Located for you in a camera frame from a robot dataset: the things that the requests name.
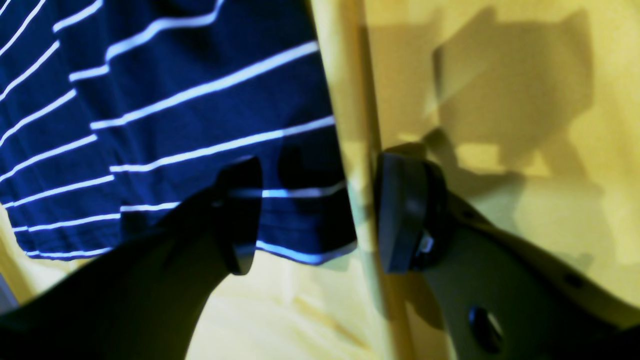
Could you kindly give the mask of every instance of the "yellow surface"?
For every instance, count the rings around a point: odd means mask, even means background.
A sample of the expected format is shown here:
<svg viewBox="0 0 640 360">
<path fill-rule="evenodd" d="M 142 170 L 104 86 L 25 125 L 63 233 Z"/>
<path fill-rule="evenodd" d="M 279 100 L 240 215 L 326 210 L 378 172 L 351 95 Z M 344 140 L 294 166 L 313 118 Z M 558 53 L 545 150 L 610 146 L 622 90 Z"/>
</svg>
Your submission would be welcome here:
<svg viewBox="0 0 640 360">
<path fill-rule="evenodd" d="M 498 226 L 640 306 L 640 2 L 311 3 L 360 250 L 321 268 L 259 254 L 212 296 L 190 359 L 447 358 L 428 288 L 376 262 L 380 148 L 436 160 Z M 2 236 L 22 301 L 77 266 Z"/>
<path fill-rule="evenodd" d="M 640 3 L 363 4 L 382 148 L 640 305 Z"/>
</svg>

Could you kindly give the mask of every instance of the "striped shirt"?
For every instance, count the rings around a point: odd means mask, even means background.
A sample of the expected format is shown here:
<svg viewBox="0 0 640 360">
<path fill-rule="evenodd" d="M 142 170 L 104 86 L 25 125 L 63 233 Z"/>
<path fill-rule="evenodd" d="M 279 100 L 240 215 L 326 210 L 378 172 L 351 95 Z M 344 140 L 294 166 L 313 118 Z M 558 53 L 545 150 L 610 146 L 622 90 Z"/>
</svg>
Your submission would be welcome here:
<svg viewBox="0 0 640 360">
<path fill-rule="evenodd" d="M 259 249 L 320 264 L 355 248 L 302 1 L 0 4 L 0 202 L 28 256 L 107 252 L 249 154 Z"/>
</svg>

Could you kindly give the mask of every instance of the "blue fabric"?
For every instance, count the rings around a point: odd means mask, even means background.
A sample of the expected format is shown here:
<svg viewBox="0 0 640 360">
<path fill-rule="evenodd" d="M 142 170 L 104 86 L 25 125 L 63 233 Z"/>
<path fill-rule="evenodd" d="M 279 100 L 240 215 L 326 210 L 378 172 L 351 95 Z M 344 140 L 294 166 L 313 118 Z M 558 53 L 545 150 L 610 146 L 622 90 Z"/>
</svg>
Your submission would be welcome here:
<svg viewBox="0 0 640 360">
<path fill-rule="evenodd" d="M 313 264 L 353 250 L 302 1 L 0 3 L 0 202 L 27 255 L 107 252 L 248 154 L 259 248 Z"/>
</svg>

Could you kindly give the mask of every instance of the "hole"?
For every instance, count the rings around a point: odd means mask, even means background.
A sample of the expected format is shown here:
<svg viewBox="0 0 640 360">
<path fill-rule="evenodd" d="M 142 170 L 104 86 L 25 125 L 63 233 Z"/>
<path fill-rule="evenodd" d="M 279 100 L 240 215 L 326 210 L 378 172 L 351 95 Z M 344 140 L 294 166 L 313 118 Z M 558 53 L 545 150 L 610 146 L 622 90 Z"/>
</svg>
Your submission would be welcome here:
<svg viewBox="0 0 640 360">
<path fill-rule="evenodd" d="M 576 289 L 580 289 L 581 287 L 584 286 L 584 281 L 582 281 L 582 279 L 575 274 L 566 274 L 564 276 L 564 281 Z"/>
<path fill-rule="evenodd" d="M 429 254 L 431 250 L 433 250 L 433 244 L 435 241 L 431 237 L 426 230 L 422 230 L 422 238 L 420 239 L 420 245 L 418 245 L 418 249 L 423 254 Z"/>
<path fill-rule="evenodd" d="M 469 312 L 469 324 L 480 347 L 491 354 L 500 352 L 503 347 L 502 328 L 493 314 L 474 307 Z"/>
</svg>

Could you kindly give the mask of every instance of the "white stripe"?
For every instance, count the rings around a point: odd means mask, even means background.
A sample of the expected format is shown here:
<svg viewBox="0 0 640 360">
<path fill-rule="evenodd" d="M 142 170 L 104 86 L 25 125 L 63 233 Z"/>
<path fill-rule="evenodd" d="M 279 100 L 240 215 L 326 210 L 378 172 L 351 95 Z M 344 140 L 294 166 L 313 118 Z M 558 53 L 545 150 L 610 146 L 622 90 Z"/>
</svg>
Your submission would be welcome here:
<svg viewBox="0 0 640 360">
<path fill-rule="evenodd" d="M 173 209 L 178 206 L 179 202 L 165 202 L 164 204 L 158 205 L 126 205 L 120 206 L 120 211 L 158 211 L 158 210 L 166 210 Z"/>
<path fill-rule="evenodd" d="M 96 0 L 93 4 L 84 8 L 84 10 L 81 10 L 80 12 L 77 12 L 71 15 L 70 17 L 67 17 L 66 19 L 62 19 L 58 21 L 53 26 L 53 32 L 57 33 L 58 31 L 66 28 L 67 26 L 71 26 L 79 21 L 82 21 L 84 18 L 98 11 L 98 9 L 102 6 L 102 4 L 103 4 L 102 0 Z"/>
<path fill-rule="evenodd" d="M 16 41 L 16 39 L 18 39 L 18 37 L 20 36 L 20 34 L 22 34 L 24 29 L 27 27 L 27 25 L 29 25 L 29 22 L 31 21 L 31 19 L 33 19 L 33 17 L 38 14 L 38 12 L 40 11 L 40 8 L 45 3 L 45 1 L 46 0 L 40 0 L 40 2 L 36 5 L 36 7 L 33 8 L 31 13 L 29 14 L 29 16 L 27 16 L 27 18 L 24 19 L 24 22 L 22 23 L 22 25 L 20 25 L 20 28 L 18 29 L 18 31 L 16 31 L 15 34 L 13 35 L 13 37 L 11 37 L 11 39 L 9 39 L 9 42 L 6 43 L 3 46 L 2 49 L 0 49 L 0 56 L 2 56 L 5 51 L 9 50 L 11 45 L 13 45 L 13 43 Z"/>
<path fill-rule="evenodd" d="M 36 163 L 37 161 L 40 160 L 44 160 L 46 158 L 50 158 L 51 156 L 55 156 L 58 154 L 61 154 L 65 151 L 69 151 L 72 149 L 75 149 L 77 147 L 86 145 L 90 142 L 94 142 L 98 140 L 98 136 L 96 136 L 95 134 L 87 136 L 86 138 L 82 138 L 80 140 L 76 140 L 72 143 L 68 143 L 66 145 L 62 145 L 61 147 L 57 147 L 53 150 L 49 150 L 47 152 L 43 152 L 41 154 L 38 154 L 36 156 L 33 156 L 32 158 L 28 159 L 27 161 L 23 162 L 23 163 L 19 163 L 18 165 L 16 165 L 11 171 L 9 171 L 8 173 L 6 173 L 5 175 L 0 176 L 0 182 L 2 182 L 3 180 L 5 180 L 6 178 L 14 175 L 18 170 L 27 167 L 31 164 Z"/>
<path fill-rule="evenodd" d="M 22 75 L 18 76 L 15 80 L 13 80 L 9 85 L 7 85 L 4 92 L 0 95 L 0 101 L 4 100 L 4 98 L 9 94 L 9 91 L 13 90 L 18 84 L 23 82 L 26 78 L 28 78 L 31 74 L 33 74 L 38 68 L 45 62 L 47 59 L 60 47 L 60 42 L 56 41 L 53 43 L 48 50 L 42 54 L 42 56 L 36 61 L 30 68 L 27 69 Z"/>
<path fill-rule="evenodd" d="M 229 193 L 231 197 L 263 197 L 263 198 L 318 198 L 331 196 L 344 189 L 346 183 L 341 181 L 333 186 L 325 188 L 304 189 L 233 189 Z"/>
<path fill-rule="evenodd" d="M 95 76 L 104 75 L 108 72 L 109 72 L 109 65 L 103 65 L 101 67 L 94 67 L 93 69 L 76 71 L 69 74 L 69 81 L 74 82 L 76 80 L 94 78 Z"/>
<path fill-rule="evenodd" d="M 56 222 L 55 224 L 14 227 L 13 231 L 15 233 L 18 232 L 18 231 L 29 231 L 30 233 L 32 233 L 33 231 L 51 230 L 51 229 L 55 229 L 55 228 L 63 227 L 63 226 L 75 226 L 75 225 L 86 224 L 88 222 L 96 222 L 96 221 L 101 221 L 101 220 L 113 220 L 113 219 L 119 219 L 119 218 L 120 218 L 120 214 L 119 213 L 117 213 L 117 214 L 106 214 L 106 215 L 96 215 L 94 217 L 82 218 L 82 219 L 78 219 L 78 220 Z"/>
<path fill-rule="evenodd" d="M 34 112 L 33 114 L 27 116 L 26 118 L 18 121 L 18 123 L 16 125 L 14 125 L 11 129 L 7 130 L 7 132 L 4 133 L 2 138 L 0 138 L 0 146 L 2 146 L 2 144 L 4 144 L 4 141 L 9 136 L 11 136 L 16 131 L 18 131 L 22 126 L 25 126 L 26 124 L 29 124 L 30 122 L 32 122 L 34 120 L 37 120 L 40 117 L 43 117 L 44 115 L 52 112 L 56 108 L 60 107 L 62 104 L 66 103 L 67 101 L 69 101 L 71 99 L 73 99 L 75 96 L 76 96 L 76 90 L 72 89 L 71 91 L 69 91 L 65 95 L 62 95 L 62 97 L 60 97 L 59 99 L 57 99 L 54 102 L 50 103 L 49 105 L 45 106 L 43 109 L 38 110 L 38 111 Z"/>
<path fill-rule="evenodd" d="M 160 31 L 179 28 L 200 28 L 202 26 L 212 24 L 218 17 L 218 12 L 220 12 L 222 3 L 224 3 L 224 0 L 219 0 L 216 3 L 215 9 L 211 13 L 207 13 L 205 15 L 183 18 L 163 17 L 155 20 L 154 22 L 149 24 L 147 28 L 144 29 L 141 33 L 135 34 L 129 38 L 126 38 L 109 46 L 107 48 L 106 54 L 104 55 L 104 65 L 92 69 L 84 69 L 73 72 L 69 74 L 69 81 L 94 78 L 96 76 L 107 74 L 109 72 L 109 61 L 111 59 L 147 43 Z"/>
<path fill-rule="evenodd" d="M 142 109 L 126 113 L 119 119 L 101 120 L 91 123 L 92 129 L 104 129 L 105 127 L 121 126 L 130 121 L 138 120 L 147 115 L 156 113 L 158 111 L 170 108 L 171 106 L 180 104 L 181 102 L 191 100 L 195 97 L 209 94 L 214 91 L 222 90 L 230 86 L 236 85 L 247 79 L 251 79 L 255 76 L 263 74 L 271 69 L 282 66 L 290 61 L 301 58 L 302 56 L 311 54 L 318 51 L 317 42 L 308 42 L 306 44 L 294 47 L 280 54 L 272 56 L 266 60 L 262 60 L 256 64 L 250 65 L 238 72 L 231 75 L 227 75 L 224 78 L 204 83 L 196 87 L 190 88 L 183 92 L 179 92 L 165 100 L 159 101 L 155 104 L 151 104 Z"/>
<path fill-rule="evenodd" d="M 354 251 L 358 247 L 358 244 L 357 242 L 354 241 L 339 249 L 325 252 L 323 254 L 306 254 L 304 252 L 298 252 L 298 251 L 287 249 L 285 247 L 281 247 L 278 245 L 268 244 L 262 240 L 256 241 L 255 246 L 257 249 L 265 250 L 267 252 L 271 252 L 271 253 L 282 255 L 282 256 L 286 256 L 287 258 L 293 259 L 300 263 L 309 264 L 309 265 L 319 265 L 329 260 L 333 260 L 340 256 L 349 254 L 350 252 Z"/>
<path fill-rule="evenodd" d="M 11 0 L 6 0 L 4 2 L 4 5 L 2 5 L 2 8 L 0 9 L 0 15 L 2 15 L 2 13 L 4 12 L 4 9 L 6 9 L 7 5 L 9 5 L 10 2 Z"/>
<path fill-rule="evenodd" d="M 169 165 L 173 163 L 179 163 L 181 161 L 190 160 L 199 158 L 201 156 L 207 156 L 216 154 L 217 152 L 227 151 L 231 149 L 236 149 L 238 147 L 247 146 L 259 142 L 265 142 L 267 140 L 282 138 L 289 135 L 295 135 L 300 133 L 305 133 L 307 131 L 312 131 L 316 129 L 320 129 L 322 127 L 332 126 L 334 125 L 333 116 L 329 116 L 320 120 L 315 120 L 304 125 L 292 126 L 282 130 L 269 131 L 268 133 L 261 133 L 256 135 L 247 136 L 246 138 L 240 138 L 237 140 L 232 140 L 229 142 L 221 143 L 218 145 L 213 145 L 211 147 L 205 147 L 203 149 L 198 149 L 189 152 L 183 152 L 182 154 L 177 154 L 173 156 L 167 156 L 165 158 L 161 158 L 159 160 L 155 160 L 152 163 L 144 164 L 144 165 L 116 165 L 109 167 L 111 172 L 145 172 L 149 170 L 153 170 L 157 167 L 161 167 L 163 165 Z"/>
<path fill-rule="evenodd" d="M 45 258 L 71 258 L 72 256 L 94 256 L 100 255 L 105 252 L 113 250 L 113 247 L 106 247 L 104 249 L 97 249 L 91 251 L 72 251 L 72 252 L 40 252 L 40 251 L 25 251 L 27 256 L 39 255 Z"/>
<path fill-rule="evenodd" d="M 10 208 L 12 206 L 20 206 L 22 204 L 26 204 L 27 202 L 31 202 L 31 201 L 34 201 L 34 200 L 42 199 L 43 197 L 56 195 L 56 194 L 64 193 L 64 192 L 70 192 L 70 191 L 76 190 L 76 189 L 88 188 L 89 186 L 98 185 L 98 184 L 104 184 L 104 183 L 108 183 L 109 181 L 113 181 L 113 180 L 115 180 L 115 176 L 113 176 L 113 175 L 103 176 L 103 177 L 100 177 L 98 179 L 87 180 L 87 181 L 83 181 L 81 183 L 66 185 L 66 186 L 62 186 L 62 187 L 59 187 L 59 188 L 47 190 L 45 192 L 41 192 L 41 193 L 38 193 L 36 195 L 25 197 L 24 199 L 18 200 L 16 202 L 9 202 L 8 204 L 5 204 L 4 206 L 6 208 Z"/>
</svg>

